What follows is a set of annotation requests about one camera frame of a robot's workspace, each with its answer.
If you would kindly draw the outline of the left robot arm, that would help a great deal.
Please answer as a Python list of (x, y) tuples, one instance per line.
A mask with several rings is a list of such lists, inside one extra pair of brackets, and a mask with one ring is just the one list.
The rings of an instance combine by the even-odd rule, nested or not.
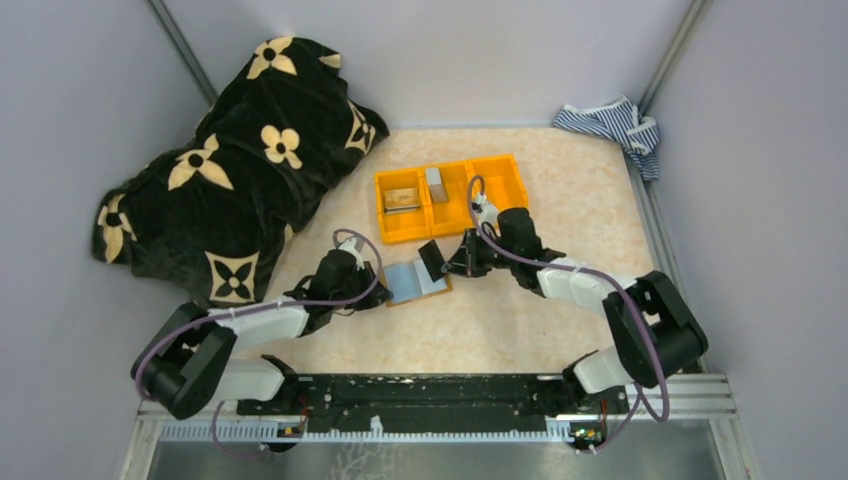
[(133, 364), (135, 386), (178, 420), (219, 402), (292, 397), (297, 375), (284, 361), (269, 354), (245, 360), (240, 353), (314, 334), (339, 311), (385, 304), (391, 294), (381, 282), (382, 267), (380, 258), (367, 261), (355, 248), (339, 246), (274, 301), (219, 310), (183, 304)]

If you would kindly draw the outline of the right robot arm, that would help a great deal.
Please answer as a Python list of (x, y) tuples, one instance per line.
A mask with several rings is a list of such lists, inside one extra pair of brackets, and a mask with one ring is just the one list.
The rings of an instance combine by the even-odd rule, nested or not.
[(496, 224), (482, 222), (467, 229), (456, 252), (449, 259), (438, 256), (429, 269), (433, 277), (466, 278), (505, 269), (520, 287), (542, 298), (603, 317), (612, 346), (581, 357), (563, 372), (570, 395), (577, 399), (631, 383), (660, 386), (708, 350), (703, 329), (665, 273), (614, 277), (582, 266), (543, 246), (523, 207), (499, 213)]

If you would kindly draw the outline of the orange three-compartment bin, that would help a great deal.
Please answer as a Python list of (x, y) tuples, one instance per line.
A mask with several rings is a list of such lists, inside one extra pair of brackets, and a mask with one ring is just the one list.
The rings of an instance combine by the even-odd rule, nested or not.
[[(448, 203), (431, 202), (425, 180), (425, 169), (429, 167), (440, 169), (449, 196)], [(472, 226), (466, 191), (475, 175), (482, 176), (485, 194), (498, 209), (528, 205), (527, 191), (511, 154), (378, 172), (374, 175), (374, 183), (382, 242), (397, 244), (463, 233)], [(418, 188), (421, 208), (386, 214), (383, 210), (384, 192), (399, 188)]]

